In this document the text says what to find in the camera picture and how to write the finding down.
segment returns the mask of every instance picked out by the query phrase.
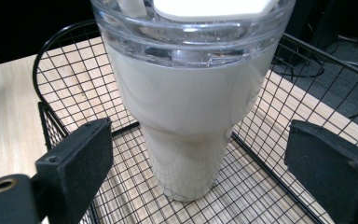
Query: black wire basket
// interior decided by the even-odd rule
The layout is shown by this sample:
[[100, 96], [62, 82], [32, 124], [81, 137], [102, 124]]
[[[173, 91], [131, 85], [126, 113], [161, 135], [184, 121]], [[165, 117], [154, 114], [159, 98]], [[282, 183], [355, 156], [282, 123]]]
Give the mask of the black wire basket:
[[114, 165], [84, 223], [333, 223], [283, 158], [292, 119], [358, 146], [358, 69], [290, 35], [280, 42], [255, 107], [235, 126], [212, 190], [192, 203], [158, 188], [95, 21], [53, 36], [36, 57], [33, 79], [48, 149], [83, 123], [113, 121]]

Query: lid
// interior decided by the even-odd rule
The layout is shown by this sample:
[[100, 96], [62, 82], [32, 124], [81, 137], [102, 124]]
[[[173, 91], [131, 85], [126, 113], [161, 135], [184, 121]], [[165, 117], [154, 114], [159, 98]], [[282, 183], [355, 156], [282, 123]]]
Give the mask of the lid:
[[172, 21], [233, 21], [264, 16], [278, 1], [154, 0], [154, 9]]

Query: white tumbler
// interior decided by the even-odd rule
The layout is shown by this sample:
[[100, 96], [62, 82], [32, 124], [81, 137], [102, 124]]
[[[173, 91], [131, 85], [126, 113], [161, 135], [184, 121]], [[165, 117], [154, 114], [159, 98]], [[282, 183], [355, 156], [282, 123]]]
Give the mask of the white tumbler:
[[158, 185], [197, 200], [255, 103], [295, 0], [91, 3]]

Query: clear plastic lid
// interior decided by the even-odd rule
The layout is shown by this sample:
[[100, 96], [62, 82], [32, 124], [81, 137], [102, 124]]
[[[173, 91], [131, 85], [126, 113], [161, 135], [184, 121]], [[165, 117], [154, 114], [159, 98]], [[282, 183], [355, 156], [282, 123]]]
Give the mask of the clear plastic lid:
[[262, 12], [232, 20], [175, 21], [158, 14], [153, 0], [137, 0], [143, 15], [129, 15], [122, 1], [130, 0], [91, 0], [104, 42], [138, 60], [186, 67], [235, 63], [275, 48], [295, 4], [269, 1], [273, 6], [266, 4]]

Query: wire mesh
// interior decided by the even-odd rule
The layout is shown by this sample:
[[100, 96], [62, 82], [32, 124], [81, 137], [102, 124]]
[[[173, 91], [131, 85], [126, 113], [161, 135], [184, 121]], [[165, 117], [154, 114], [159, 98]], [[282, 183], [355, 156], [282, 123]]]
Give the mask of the wire mesh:
[[288, 35], [254, 109], [234, 129], [212, 190], [192, 203], [158, 188], [94, 21], [50, 39], [36, 58], [34, 85], [51, 111], [42, 122], [53, 147], [85, 122], [113, 121], [115, 161], [93, 203], [96, 223], [333, 223], [283, 162], [290, 121], [316, 123], [358, 146], [358, 69]]

